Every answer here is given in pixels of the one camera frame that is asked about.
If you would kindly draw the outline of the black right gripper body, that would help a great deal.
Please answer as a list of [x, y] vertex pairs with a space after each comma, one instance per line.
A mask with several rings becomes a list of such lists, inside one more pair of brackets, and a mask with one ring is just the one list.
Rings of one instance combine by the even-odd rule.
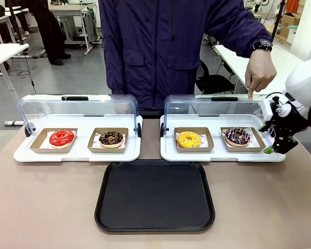
[[293, 136], [296, 133], [305, 131], [309, 127], [308, 120], [297, 113], [290, 113], [285, 117], [274, 114], [273, 119], [275, 139]]

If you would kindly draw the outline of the person's left hand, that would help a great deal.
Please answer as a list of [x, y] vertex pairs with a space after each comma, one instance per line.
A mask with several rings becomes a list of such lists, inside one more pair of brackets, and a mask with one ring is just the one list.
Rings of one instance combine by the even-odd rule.
[[277, 72], [268, 50], [257, 49], [249, 59], [245, 72], [245, 85], [248, 98], [253, 100], [253, 93], [265, 89], [275, 78]]

